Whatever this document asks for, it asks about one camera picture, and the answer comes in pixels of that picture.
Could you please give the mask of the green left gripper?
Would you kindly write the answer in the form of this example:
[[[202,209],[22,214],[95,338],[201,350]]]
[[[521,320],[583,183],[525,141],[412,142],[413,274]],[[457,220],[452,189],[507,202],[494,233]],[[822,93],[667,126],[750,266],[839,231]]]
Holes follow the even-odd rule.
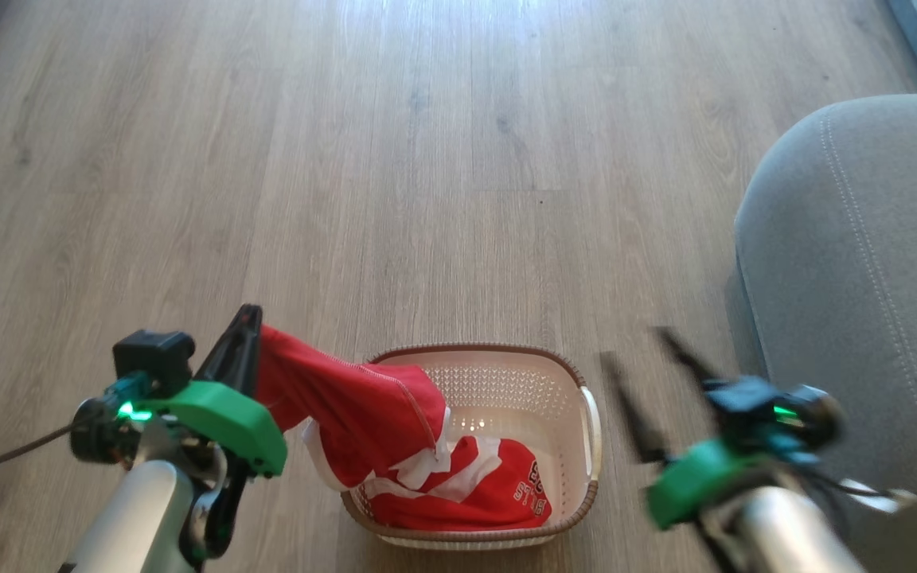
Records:
[[[261,476],[280,476],[287,443],[257,395],[259,334],[263,310],[243,305],[189,382],[170,398],[135,400],[137,412],[174,415],[190,431],[236,454]]]

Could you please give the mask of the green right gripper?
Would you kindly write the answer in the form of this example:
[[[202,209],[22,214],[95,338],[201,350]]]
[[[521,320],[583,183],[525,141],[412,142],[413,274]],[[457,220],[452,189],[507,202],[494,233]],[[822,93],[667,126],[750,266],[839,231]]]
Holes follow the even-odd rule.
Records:
[[[685,344],[676,331],[668,326],[656,326],[655,337],[670,361],[688,375],[700,392],[724,387],[724,375]],[[665,436],[634,399],[621,360],[614,352],[601,352],[599,363],[614,389],[616,406],[634,456],[641,464],[666,465]],[[723,439],[697,443],[684,457],[663,468],[646,490],[650,519],[662,531],[694,519],[703,505],[715,500],[753,465],[753,454],[736,452]]]

